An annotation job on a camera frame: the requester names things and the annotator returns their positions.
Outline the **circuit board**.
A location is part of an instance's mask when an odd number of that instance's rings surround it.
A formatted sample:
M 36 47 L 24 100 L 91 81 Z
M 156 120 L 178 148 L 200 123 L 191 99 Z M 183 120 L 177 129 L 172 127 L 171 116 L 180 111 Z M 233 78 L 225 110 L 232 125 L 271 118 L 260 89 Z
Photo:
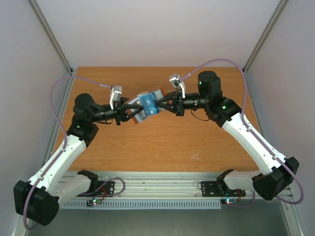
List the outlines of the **circuit board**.
M 221 199 L 221 204 L 222 205 L 233 205 L 233 204 L 236 204 L 236 203 L 238 203 L 237 199 L 230 199 L 230 198 Z
M 87 200 L 86 201 L 86 206 L 87 207 L 94 207 L 94 206 L 99 205 L 101 203 L 102 203 L 101 199 Z

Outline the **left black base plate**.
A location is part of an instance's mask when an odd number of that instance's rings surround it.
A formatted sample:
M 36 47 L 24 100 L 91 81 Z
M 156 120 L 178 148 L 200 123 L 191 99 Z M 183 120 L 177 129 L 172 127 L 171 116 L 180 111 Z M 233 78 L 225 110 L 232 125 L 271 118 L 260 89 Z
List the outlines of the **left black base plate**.
M 114 194 L 115 182 L 109 181 L 105 183 L 105 181 L 98 181 L 96 189 L 97 189 L 96 192 L 92 192 L 91 190 L 89 190 L 86 193 L 77 195 L 77 197 L 94 197 L 98 195 L 103 196 L 104 194 L 108 194 L 108 195 Z

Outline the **left aluminium corner post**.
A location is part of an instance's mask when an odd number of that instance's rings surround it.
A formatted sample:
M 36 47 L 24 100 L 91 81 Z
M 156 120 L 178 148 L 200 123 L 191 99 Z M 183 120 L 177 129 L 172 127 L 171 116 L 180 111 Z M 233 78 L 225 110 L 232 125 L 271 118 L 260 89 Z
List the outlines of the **left aluminium corner post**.
M 54 49 L 56 50 L 59 58 L 61 59 L 62 63 L 64 64 L 68 74 L 72 74 L 73 69 L 68 62 L 68 59 L 66 58 L 60 44 L 58 43 L 48 21 L 46 20 L 46 17 L 44 16 L 42 10 L 40 9 L 40 6 L 36 0 L 28 0 L 28 3 L 30 7 L 32 8 L 34 14 L 36 15 L 37 19 L 39 20 L 44 32 L 46 33 L 48 39 L 50 40 L 51 44 L 53 45 Z

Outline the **aluminium rail frame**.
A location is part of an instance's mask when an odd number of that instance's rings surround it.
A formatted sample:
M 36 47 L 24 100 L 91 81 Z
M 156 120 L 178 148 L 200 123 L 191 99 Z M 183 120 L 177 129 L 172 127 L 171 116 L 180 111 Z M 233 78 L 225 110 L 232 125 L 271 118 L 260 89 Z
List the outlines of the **aluminium rail frame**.
M 96 172 L 95 174 L 98 175 L 99 181 L 114 181 L 114 194 L 126 199 L 201 198 L 203 196 L 197 184 L 201 181 L 216 181 L 219 176 L 219 173 L 212 172 Z

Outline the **right aluminium corner post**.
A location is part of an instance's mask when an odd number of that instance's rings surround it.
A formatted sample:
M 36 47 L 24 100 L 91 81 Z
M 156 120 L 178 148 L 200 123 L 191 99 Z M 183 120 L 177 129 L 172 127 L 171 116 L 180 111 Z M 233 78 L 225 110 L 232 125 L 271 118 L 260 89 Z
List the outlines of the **right aluminium corner post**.
M 289 0 L 280 0 L 277 5 L 275 10 L 273 11 L 271 17 L 269 18 L 265 28 L 262 31 L 261 36 L 259 37 L 256 45 L 254 46 L 254 49 L 252 53 L 250 54 L 244 68 L 243 72 L 247 73 L 250 66 L 254 62 L 255 58 L 257 57 L 258 53 L 261 51 L 265 41 L 267 40 L 269 34 L 273 30 L 275 24 L 277 23 L 278 19 L 280 18 L 282 12 L 284 11 L 286 5 L 288 4 Z

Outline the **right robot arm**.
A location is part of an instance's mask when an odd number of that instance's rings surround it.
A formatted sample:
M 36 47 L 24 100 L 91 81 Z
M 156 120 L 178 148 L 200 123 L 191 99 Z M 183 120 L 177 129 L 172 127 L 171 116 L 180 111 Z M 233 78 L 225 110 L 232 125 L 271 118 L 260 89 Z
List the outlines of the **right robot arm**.
M 272 200 L 294 180 L 299 168 L 295 157 L 287 158 L 270 145 L 253 127 L 242 109 L 225 97 L 221 80 L 213 71 L 198 74 L 198 92 L 186 93 L 178 75 L 170 79 L 176 90 L 158 99 L 155 105 L 183 116 L 185 110 L 204 109 L 209 120 L 229 133 L 254 160 L 258 171 L 229 169 L 217 177 L 217 189 L 223 195 L 233 190 L 251 190 L 265 200 Z

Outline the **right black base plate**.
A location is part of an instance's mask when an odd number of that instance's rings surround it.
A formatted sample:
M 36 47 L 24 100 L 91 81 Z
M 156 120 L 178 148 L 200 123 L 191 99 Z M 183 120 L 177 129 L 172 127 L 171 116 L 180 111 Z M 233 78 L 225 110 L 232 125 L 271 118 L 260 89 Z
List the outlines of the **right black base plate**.
M 201 181 L 197 184 L 203 197 L 245 197 L 245 190 L 229 189 L 224 183 Z

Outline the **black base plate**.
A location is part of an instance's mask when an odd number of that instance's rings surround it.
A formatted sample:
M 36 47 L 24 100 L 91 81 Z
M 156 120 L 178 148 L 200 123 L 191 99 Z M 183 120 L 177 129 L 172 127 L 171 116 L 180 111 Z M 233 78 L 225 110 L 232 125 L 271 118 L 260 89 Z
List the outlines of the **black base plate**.
M 77 197 L 94 197 L 98 195 L 103 196 L 104 194 L 108 194 L 108 195 L 114 194 L 115 182 L 109 181 L 105 183 L 105 181 L 98 181 L 96 189 L 97 189 L 96 192 L 92 192 L 91 190 L 89 190 L 86 193 L 77 195 Z
M 245 190 L 229 189 L 224 183 L 201 181 L 197 184 L 203 197 L 245 197 Z

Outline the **blue VIP card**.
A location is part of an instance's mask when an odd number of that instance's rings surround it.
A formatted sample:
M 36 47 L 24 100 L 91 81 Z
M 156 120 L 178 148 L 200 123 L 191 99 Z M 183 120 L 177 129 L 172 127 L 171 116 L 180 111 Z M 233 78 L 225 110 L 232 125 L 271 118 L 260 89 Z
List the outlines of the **blue VIP card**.
M 143 106 L 143 112 L 146 117 L 159 113 L 158 107 L 155 105 L 155 95 L 153 93 L 144 93 L 139 95 L 139 101 Z

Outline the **left circuit board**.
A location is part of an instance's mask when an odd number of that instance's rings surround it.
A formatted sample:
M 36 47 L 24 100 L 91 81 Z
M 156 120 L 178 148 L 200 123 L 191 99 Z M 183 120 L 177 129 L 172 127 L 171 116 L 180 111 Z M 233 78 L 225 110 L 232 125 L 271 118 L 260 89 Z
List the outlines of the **left circuit board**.
M 101 199 L 87 200 L 86 201 L 86 206 L 87 207 L 94 207 L 94 206 L 99 205 L 101 203 L 102 203 Z

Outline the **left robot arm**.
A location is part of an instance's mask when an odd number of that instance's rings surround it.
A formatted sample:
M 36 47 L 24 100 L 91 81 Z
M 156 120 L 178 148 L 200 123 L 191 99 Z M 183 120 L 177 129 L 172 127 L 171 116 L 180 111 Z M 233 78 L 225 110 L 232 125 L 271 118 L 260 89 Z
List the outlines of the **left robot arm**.
M 92 96 L 82 93 L 75 98 L 71 126 L 64 131 L 61 146 L 47 163 L 28 181 L 18 181 L 14 188 L 16 212 L 23 216 L 24 227 L 32 228 L 28 220 L 46 226 L 52 222 L 59 208 L 72 198 L 95 195 L 101 185 L 98 176 L 81 170 L 72 180 L 59 185 L 73 161 L 83 153 L 98 132 L 96 123 L 114 119 L 126 122 L 143 110 L 139 104 L 127 104 L 127 99 L 113 95 L 109 105 L 96 104 Z

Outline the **aluminium corner post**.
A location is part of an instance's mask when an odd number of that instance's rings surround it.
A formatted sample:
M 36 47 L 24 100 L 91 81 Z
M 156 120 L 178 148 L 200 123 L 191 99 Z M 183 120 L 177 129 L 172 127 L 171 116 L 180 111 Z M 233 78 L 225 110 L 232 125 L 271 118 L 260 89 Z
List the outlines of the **aluminium corner post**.
M 58 43 L 48 21 L 46 20 L 46 17 L 44 16 L 42 10 L 40 9 L 40 6 L 36 0 L 28 0 L 28 3 L 30 7 L 32 8 L 34 14 L 36 15 L 37 19 L 39 20 L 44 32 L 46 33 L 48 39 L 50 40 L 51 44 L 53 45 L 54 49 L 56 50 L 59 58 L 61 59 L 62 63 L 64 64 L 68 74 L 72 74 L 73 69 L 68 62 L 68 59 L 66 58 L 60 44 Z
M 277 23 L 278 19 L 280 18 L 282 12 L 284 11 L 286 5 L 288 4 L 289 0 L 280 0 L 277 5 L 275 10 L 273 11 L 271 17 L 269 18 L 265 28 L 262 31 L 261 36 L 259 37 L 256 45 L 254 46 L 254 49 L 252 53 L 250 54 L 244 68 L 243 72 L 247 73 L 250 66 L 254 62 L 255 58 L 257 57 L 258 53 L 261 51 L 265 41 L 267 40 L 269 34 L 273 30 L 275 24 Z

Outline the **right circuit board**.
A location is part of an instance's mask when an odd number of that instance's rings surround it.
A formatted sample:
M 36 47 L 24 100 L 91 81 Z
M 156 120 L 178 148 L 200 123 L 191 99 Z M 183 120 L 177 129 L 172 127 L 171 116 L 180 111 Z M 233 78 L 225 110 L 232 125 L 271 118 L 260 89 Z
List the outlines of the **right circuit board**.
M 221 199 L 221 204 L 222 205 L 233 205 L 233 204 L 236 204 L 236 203 L 238 203 L 237 199 L 230 199 L 230 198 Z

